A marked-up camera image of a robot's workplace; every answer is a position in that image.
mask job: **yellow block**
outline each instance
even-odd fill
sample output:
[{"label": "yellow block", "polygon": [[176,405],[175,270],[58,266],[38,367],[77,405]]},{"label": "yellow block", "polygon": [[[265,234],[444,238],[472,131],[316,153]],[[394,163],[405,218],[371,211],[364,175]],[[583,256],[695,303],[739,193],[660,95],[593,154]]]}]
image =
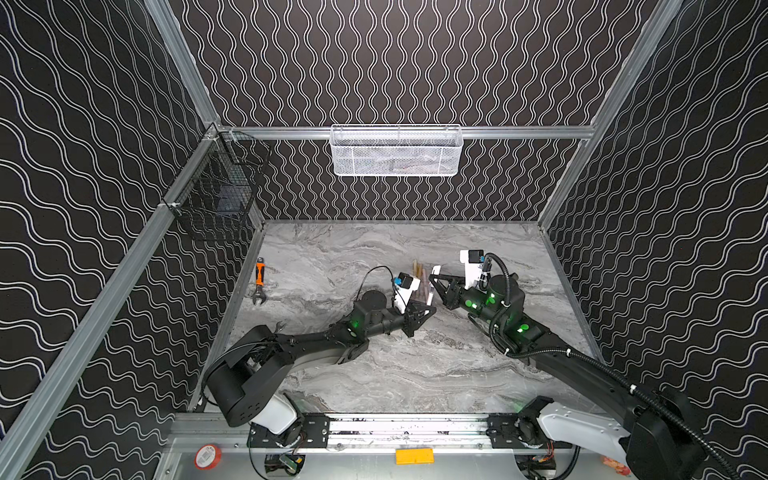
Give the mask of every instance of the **yellow block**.
[{"label": "yellow block", "polygon": [[432,449],[406,449],[396,450],[395,460],[397,465],[413,465],[415,463],[435,463],[435,454]]}]

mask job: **wavy line pattern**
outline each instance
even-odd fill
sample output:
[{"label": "wavy line pattern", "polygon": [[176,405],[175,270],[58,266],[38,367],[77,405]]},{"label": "wavy line pattern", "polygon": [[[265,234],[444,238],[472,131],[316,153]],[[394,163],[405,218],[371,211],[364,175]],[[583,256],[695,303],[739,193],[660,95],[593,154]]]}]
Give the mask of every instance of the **wavy line pattern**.
[{"label": "wavy line pattern", "polygon": [[137,0],[0,0],[0,438],[204,126]]},{"label": "wavy line pattern", "polygon": [[338,177],[327,141],[280,141],[257,203],[273,220],[537,220],[577,144],[466,141],[454,177]]},{"label": "wavy line pattern", "polygon": [[584,125],[656,0],[170,3],[230,125]]},{"label": "wavy line pattern", "polygon": [[[607,363],[768,478],[768,2],[688,0],[551,228]],[[707,466],[698,478],[722,478]]]},{"label": "wavy line pattern", "polygon": [[190,397],[249,242],[168,231],[24,478],[152,478]]}]

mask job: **white wire basket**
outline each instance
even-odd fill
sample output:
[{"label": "white wire basket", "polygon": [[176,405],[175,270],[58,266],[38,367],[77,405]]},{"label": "white wire basket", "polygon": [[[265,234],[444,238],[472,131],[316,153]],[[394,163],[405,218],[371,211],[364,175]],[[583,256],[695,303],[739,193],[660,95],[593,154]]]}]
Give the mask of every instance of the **white wire basket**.
[{"label": "white wire basket", "polygon": [[464,140],[459,125],[331,127],[333,172],[343,177],[452,177]]}]

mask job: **black cable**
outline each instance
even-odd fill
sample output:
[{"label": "black cable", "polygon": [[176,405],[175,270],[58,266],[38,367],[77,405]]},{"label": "black cable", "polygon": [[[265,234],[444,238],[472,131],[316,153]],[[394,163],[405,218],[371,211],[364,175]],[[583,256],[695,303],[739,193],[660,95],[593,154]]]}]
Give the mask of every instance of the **black cable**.
[{"label": "black cable", "polygon": [[552,480],[565,480],[571,472],[574,471],[574,468],[576,468],[576,461],[578,460],[578,454],[581,451],[581,447],[578,445],[574,445],[574,456],[571,457],[571,462],[568,463],[568,467],[558,476],[554,477]]},{"label": "black cable", "polygon": [[509,270],[507,270],[507,266],[504,265],[504,262],[502,259],[498,257],[495,253],[486,253],[485,254],[485,260],[483,261],[483,271],[485,271],[485,264],[490,263],[491,260],[498,263],[498,268],[502,269],[502,275],[504,276],[504,286],[505,286],[505,295],[504,299],[502,300],[502,305],[506,303],[507,306],[509,306],[509,300],[512,297],[512,284],[509,281]]},{"label": "black cable", "polygon": [[718,452],[712,445],[710,445],[710,443],[701,435],[700,432],[698,432],[696,429],[689,426],[682,418],[675,415],[671,410],[669,410],[666,406],[662,405],[662,403],[659,402],[657,399],[655,399],[653,396],[648,395],[645,391],[641,389],[640,386],[633,384],[627,379],[627,377],[621,375],[619,372],[616,372],[612,368],[606,365],[603,365],[602,363],[598,362],[592,357],[586,356],[585,354],[577,352],[573,349],[563,349],[563,348],[538,349],[538,350],[532,350],[526,353],[509,353],[509,352],[505,353],[503,350],[499,350],[499,351],[501,351],[511,359],[525,359],[530,356],[541,355],[542,353],[561,354],[561,355],[567,356],[568,358],[578,359],[584,363],[588,363],[589,365],[592,365],[594,368],[608,375],[613,380],[615,380],[619,385],[627,389],[627,391],[631,395],[639,398],[642,402],[646,403],[651,409],[653,409],[656,413],[658,413],[663,419],[666,419],[667,421],[669,421],[679,429],[686,432],[696,443],[701,445],[701,448],[704,449],[704,451],[710,457],[714,458],[715,461],[719,463],[721,467],[723,467],[723,470],[726,472],[726,475],[728,476],[728,478],[730,478],[730,480],[740,480],[739,472],[725,459],[725,457],[723,457],[722,454],[720,454],[720,452]]},{"label": "black cable", "polygon": [[264,475],[261,475],[261,474],[259,473],[259,471],[256,469],[256,464],[255,464],[255,463],[253,463],[253,455],[251,455],[251,452],[250,452],[250,439],[248,439],[248,440],[249,440],[249,442],[248,442],[248,459],[250,460],[250,466],[252,466],[252,467],[253,467],[253,471],[254,471],[254,472],[256,472],[256,475],[260,476],[260,477],[261,477],[261,478],[263,478],[264,480],[269,480],[269,479],[268,479],[267,477],[265,477]]},{"label": "black cable", "polygon": [[389,278],[390,278],[390,282],[392,284],[392,306],[395,305],[395,295],[398,295],[400,297],[400,300],[402,300],[402,304],[406,305],[407,304],[406,299],[402,298],[402,295],[400,295],[400,292],[398,292],[397,289],[396,289],[395,276],[392,274],[392,271],[386,265],[377,265],[377,266],[373,267],[371,270],[368,270],[366,272],[366,275],[362,278],[362,282],[360,282],[360,287],[358,287],[358,289],[357,289],[357,295],[355,295],[355,301],[359,300],[359,298],[360,298],[360,291],[362,290],[362,286],[366,284],[366,278],[368,278],[368,274],[371,273],[372,271],[378,269],[378,268],[386,268],[386,271],[389,272]]}]

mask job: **wire basket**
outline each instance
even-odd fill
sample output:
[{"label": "wire basket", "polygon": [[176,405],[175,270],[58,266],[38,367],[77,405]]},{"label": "wire basket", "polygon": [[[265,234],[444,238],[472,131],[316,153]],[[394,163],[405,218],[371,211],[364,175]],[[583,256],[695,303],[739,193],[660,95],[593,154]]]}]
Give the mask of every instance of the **wire basket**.
[{"label": "wire basket", "polygon": [[331,127],[333,172],[344,177],[452,177],[464,141],[458,125]]},{"label": "wire basket", "polygon": [[242,161],[214,144],[171,209],[194,240],[247,240],[253,232],[249,212],[260,164]]}]

